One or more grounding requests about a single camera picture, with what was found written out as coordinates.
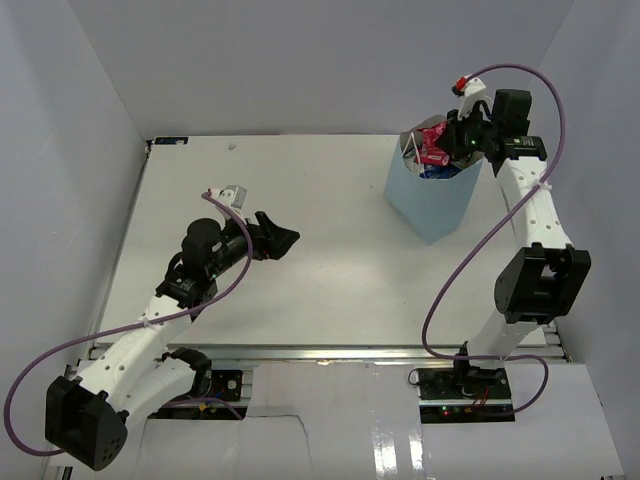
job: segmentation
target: red package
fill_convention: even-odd
[[[422,147],[420,148],[420,155],[418,155],[418,161],[420,163],[428,163],[429,165],[438,165],[441,167],[449,165],[449,155],[436,147],[436,140],[440,138],[445,128],[447,128],[447,122],[439,123],[431,128],[418,130],[422,133]]]

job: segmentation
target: gray wall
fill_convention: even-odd
[[[568,137],[551,179],[563,225],[593,267],[570,316],[564,345],[585,361],[629,479],[640,479],[640,3],[580,1],[541,69],[564,100]],[[549,150],[557,114],[536,82],[533,131]]]
[[[538,65],[573,0],[69,1],[151,138],[406,130],[464,73]]]
[[[0,397],[36,355],[87,333],[105,289],[144,144],[66,0],[0,3]],[[48,384],[74,354],[35,370],[13,418],[44,448]],[[42,459],[0,431],[0,477]]]

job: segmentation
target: light blue bin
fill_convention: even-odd
[[[398,138],[384,196],[425,242],[431,244],[460,226],[481,167],[482,160],[452,178],[420,178],[405,166]]]

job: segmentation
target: cable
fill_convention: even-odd
[[[551,92],[551,95],[553,96],[553,99],[556,102],[556,106],[558,108],[558,116],[559,116],[559,119],[560,119],[560,139],[558,141],[558,149],[556,151],[555,156],[553,157],[553,160],[548,165],[546,171],[540,177],[540,183],[544,183],[547,180],[547,178],[549,178],[549,175],[551,175],[551,173],[555,170],[556,166],[558,165],[558,161],[560,160],[560,156],[562,155],[562,151],[564,149],[564,141],[565,141],[565,133],[566,133],[566,122],[565,122],[565,117],[564,117],[564,107],[562,105],[562,100],[560,100],[560,95],[558,94],[558,91],[556,90],[556,88],[553,86],[551,81],[546,76],[544,76],[542,73],[538,72],[534,68],[527,67],[525,65],[519,65],[519,64],[501,63],[501,64],[491,65],[489,67],[485,67],[485,68],[483,68],[481,70],[478,70],[477,72],[469,75],[468,77],[466,77],[466,80],[463,83],[463,85],[466,84],[466,82],[468,82],[469,80],[471,80],[473,78],[476,78],[476,77],[482,75],[483,73],[487,73],[487,72],[490,72],[492,70],[499,70],[499,69],[503,69],[503,68],[522,70],[524,72],[530,73],[530,74],[538,77],[548,87],[549,91]],[[456,278],[458,278],[460,273],[471,262],[471,260],[473,260],[473,258],[478,254],[478,252],[489,242],[489,240],[491,240],[493,238],[493,236],[496,233],[498,233],[498,231],[502,227],[504,227],[507,223],[509,223],[509,221],[515,216],[515,214],[518,213],[518,211],[531,199],[531,197],[533,197],[538,192],[538,190],[540,190],[540,185],[534,185],[531,188],[531,190],[522,198],[522,200],[520,200],[505,215],[505,217],[502,220],[500,220],[496,224],[496,226],[493,227],[491,229],[491,231],[489,231],[489,233],[487,233],[482,240],[480,240],[480,242],[478,242],[478,244],[471,250],[471,252],[469,252],[469,254],[464,258],[464,260],[462,260],[460,265],[458,265],[458,267],[456,267],[456,269],[453,271],[451,276],[444,283],[444,285],[442,286],[442,288],[438,292],[438,295],[436,295],[436,298],[433,301],[433,304],[431,305],[431,308],[429,309],[429,313],[427,313],[427,317],[424,320],[424,324],[422,325],[422,345],[424,346],[425,350],[429,354],[434,356],[435,358],[441,358],[441,359],[444,359],[444,360],[453,360],[453,361],[456,361],[456,360],[462,360],[462,361],[465,361],[465,360],[498,360],[498,361],[510,361],[510,362],[512,362],[512,361],[516,361],[516,360],[535,360],[536,362],[540,362],[542,364],[542,367],[544,368],[544,377],[542,379],[542,384],[540,385],[540,388],[535,393],[535,395],[528,402],[526,402],[525,404],[521,405],[520,407],[514,408],[514,409],[512,409],[510,411],[507,411],[507,412],[492,413],[492,415],[494,415],[494,416],[514,415],[514,414],[516,414],[518,412],[521,412],[521,411],[527,409],[528,407],[533,405],[540,398],[540,396],[542,395],[542,392],[544,392],[544,389],[547,387],[547,383],[549,382],[549,365],[547,365],[547,362],[545,362],[544,358],[542,358],[542,357],[540,357],[538,355],[514,355],[514,356],[507,357],[507,358],[502,358],[502,357],[500,357],[498,355],[447,355],[447,354],[444,354],[444,353],[436,352],[429,345],[429,343],[427,342],[427,331],[429,329],[429,324],[431,323],[431,321],[433,319],[435,311],[438,308],[438,305],[440,305],[440,302],[442,301],[444,295],[447,293],[447,291],[449,290],[449,287],[451,287],[451,285],[456,280]]]
[[[184,400],[175,400],[173,402],[165,403],[162,406],[162,408],[164,408],[164,407],[179,407],[180,405],[184,405],[185,403],[193,403],[193,402],[219,403],[220,405],[223,405],[224,407],[228,408],[229,411],[231,413],[233,413],[233,415],[238,420],[244,420],[242,415],[240,415],[235,408],[233,408],[229,403],[225,402],[224,400],[222,400],[221,398],[218,398],[218,397],[185,398]]]
[[[238,226],[240,227],[240,230],[242,231],[242,234],[244,235],[245,239],[247,240],[247,252],[248,252],[247,261],[245,262],[244,267],[242,268],[242,271],[240,272],[238,277],[221,294],[219,294],[216,297],[212,298],[208,302],[205,302],[205,303],[203,303],[201,305],[198,305],[197,307],[193,307],[193,308],[190,308],[188,310],[184,310],[182,312],[174,313],[174,314],[171,314],[171,315],[166,315],[164,317],[159,317],[159,318],[156,318],[154,320],[150,320],[149,322],[147,322],[147,323],[149,323],[151,325],[156,324],[156,323],[160,323],[160,322],[168,322],[170,320],[175,320],[177,318],[184,317],[185,315],[190,315],[192,313],[201,312],[205,308],[213,305],[214,303],[219,302],[224,297],[229,295],[233,290],[235,290],[235,288],[240,284],[240,282],[242,281],[244,276],[247,274],[247,271],[249,270],[249,265],[251,265],[251,257],[253,256],[253,242],[251,241],[251,235],[249,235],[249,231],[247,230],[247,227],[244,225],[244,221],[240,217],[238,217],[238,215],[236,215],[236,213],[233,210],[231,210],[229,207],[227,207],[226,205],[222,204],[218,200],[215,200],[215,199],[211,198],[211,191],[210,190],[208,192],[203,193],[202,194],[202,198],[204,198],[206,201],[208,201],[210,203],[213,203],[216,207],[218,207],[220,210],[222,210],[227,215],[229,215],[233,219],[233,221],[238,224]],[[79,338],[76,338],[75,340],[69,340],[66,343],[62,343],[62,344],[58,345],[57,347],[53,347],[52,349],[47,350],[46,352],[44,352],[43,354],[41,354],[40,356],[35,358],[29,365],[27,365],[24,368],[24,370],[22,370],[22,372],[20,372],[18,374],[18,376],[16,377],[16,379],[13,381],[13,384],[9,388],[9,391],[7,393],[7,397],[6,397],[5,402],[4,402],[4,409],[3,409],[4,428],[7,431],[7,435],[9,436],[9,439],[13,442],[13,444],[16,447],[18,447],[20,450],[22,450],[24,453],[27,453],[29,455],[33,455],[35,457],[51,457],[53,455],[59,455],[60,453],[63,453],[62,450],[36,450],[34,448],[29,447],[28,445],[25,445],[18,438],[18,436],[16,435],[16,432],[15,432],[15,430],[13,428],[13,424],[11,423],[11,404],[12,404],[13,398],[14,398],[14,396],[16,394],[16,390],[18,390],[18,387],[20,386],[20,384],[22,383],[24,378],[29,374],[29,372],[31,370],[33,370],[38,364],[40,364],[42,361],[44,361],[47,358],[49,358],[51,355],[54,355],[54,354],[56,354],[56,353],[58,353],[58,352],[60,352],[62,350],[65,350],[65,349],[67,349],[69,347],[73,347],[74,345],[79,345],[81,343],[88,342],[88,341],[91,341],[91,340],[95,340],[97,338],[107,337],[109,335],[115,335],[115,334],[118,334],[118,333],[128,332],[128,331],[131,331],[131,330],[136,330],[138,328],[144,328],[144,327],[145,327],[145,324],[136,322],[136,323],[132,323],[130,325],[125,325],[123,327],[112,328],[111,330],[106,330],[104,332],[93,333],[91,335],[85,335],[84,337],[79,337]]]

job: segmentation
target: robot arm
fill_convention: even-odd
[[[438,146],[454,160],[482,152],[493,166],[508,209],[532,188],[540,190],[513,217],[518,252],[496,280],[496,309],[462,355],[508,357],[529,333],[566,315],[591,266],[589,253],[576,250],[562,229],[551,196],[541,184],[547,154],[539,137],[528,135],[531,94],[498,90],[489,112],[486,87],[461,79],[453,87],[460,108],[447,115]],[[458,362],[463,376],[497,378],[502,361]]]
[[[243,218],[246,190],[228,186],[210,193]],[[139,322],[179,314],[216,295],[217,277],[248,249],[240,227],[223,215],[224,228],[209,218],[189,225],[182,251],[169,262],[164,281]],[[257,212],[256,219],[258,225],[246,221],[254,260],[278,260],[300,238],[298,232],[275,225],[264,212]],[[129,331],[74,380],[62,376],[54,380],[47,390],[47,440],[93,470],[102,470],[120,452],[128,428],[179,395],[205,396],[211,380],[211,360],[205,354],[180,348],[163,355],[198,313]],[[163,362],[154,368],[159,358]]]

